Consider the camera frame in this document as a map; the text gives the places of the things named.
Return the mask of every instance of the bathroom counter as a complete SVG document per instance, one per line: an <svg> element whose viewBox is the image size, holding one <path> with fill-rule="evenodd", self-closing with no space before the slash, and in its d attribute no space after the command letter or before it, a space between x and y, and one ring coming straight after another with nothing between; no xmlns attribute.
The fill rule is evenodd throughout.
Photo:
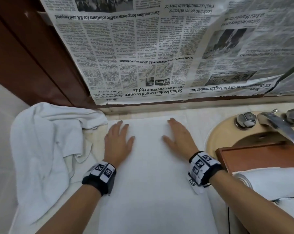
<svg viewBox="0 0 294 234"><path fill-rule="evenodd" d="M233 106L233 107L214 107L214 108L199 108L175 111L160 111L150 113L136 113L126 115L107 115L108 120L122 120L122 119L141 119L159 116L185 115L187 117L189 131L192 134L198 149L205 150L207 138L212 129L224 119L234 116L236 114L247 111L271 111L278 108L280 111L287 111L294 108L294 103L278 103L278 104L255 104L248 106ZM107 125L99 126L93 132L86 131L85 136L87 140L93 142L92 152L96 159L102 159L104 154L104 136L107 133ZM27 227L20 227L18 225L18 217L16 216L10 234L34 234L39 228L47 222L55 212L75 193L81 186L80 182L73 183L69 186L66 192L61 196L57 203L37 222ZM213 187L207 189L209 194L212 211L219 234L228 233L227 225L227 206L220 196L216 193ZM84 233L95 234L98 233L100 203L92 215ZM236 226L231 225L231 233L241 233L235 230Z"/></svg>

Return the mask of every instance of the newspaper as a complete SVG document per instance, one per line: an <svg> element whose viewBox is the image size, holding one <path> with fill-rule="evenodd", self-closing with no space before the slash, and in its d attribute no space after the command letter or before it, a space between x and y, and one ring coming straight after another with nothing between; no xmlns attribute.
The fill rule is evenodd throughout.
<svg viewBox="0 0 294 234"><path fill-rule="evenodd" d="M264 94L294 66L294 0L41 0L97 105Z"/></svg>
<svg viewBox="0 0 294 234"><path fill-rule="evenodd" d="M278 85L267 96L280 96L294 94L294 72L287 78L278 82Z"/></svg>

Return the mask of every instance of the person's right hand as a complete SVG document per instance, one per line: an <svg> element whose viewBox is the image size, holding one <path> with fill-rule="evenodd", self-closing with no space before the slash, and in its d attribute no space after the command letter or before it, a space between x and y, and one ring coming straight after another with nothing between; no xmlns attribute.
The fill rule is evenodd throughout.
<svg viewBox="0 0 294 234"><path fill-rule="evenodd" d="M168 123L172 129L175 141L173 142L166 135L162 136L162 139L173 152L189 160L192 155L199 151L189 131L174 118L169 119Z"/></svg>

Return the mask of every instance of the faucet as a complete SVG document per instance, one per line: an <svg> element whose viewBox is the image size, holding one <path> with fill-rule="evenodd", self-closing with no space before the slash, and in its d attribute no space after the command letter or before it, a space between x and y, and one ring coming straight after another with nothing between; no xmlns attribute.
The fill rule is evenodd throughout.
<svg viewBox="0 0 294 234"><path fill-rule="evenodd" d="M262 112L258 114L258 122L261 125L268 125L273 130L277 131L287 139L289 139L294 144L294 130L291 128L290 124L284 121L282 118L276 116L274 113L278 112L274 109L271 112Z"/></svg>

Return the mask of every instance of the folded white towel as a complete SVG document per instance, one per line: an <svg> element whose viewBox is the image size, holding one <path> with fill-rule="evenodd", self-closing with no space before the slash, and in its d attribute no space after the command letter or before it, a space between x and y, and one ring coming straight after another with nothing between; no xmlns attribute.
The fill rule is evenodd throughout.
<svg viewBox="0 0 294 234"><path fill-rule="evenodd" d="M69 175L63 157L83 155L82 128L107 123L101 111L49 103L33 105L16 117L10 144L21 220L26 224L38 220L67 189Z"/></svg>
<svg viewBox="0 0 294 234"><path fill-rule="evenodd" d="M267 200L294 197L294 168L261 168L234 176Z"/></svg>

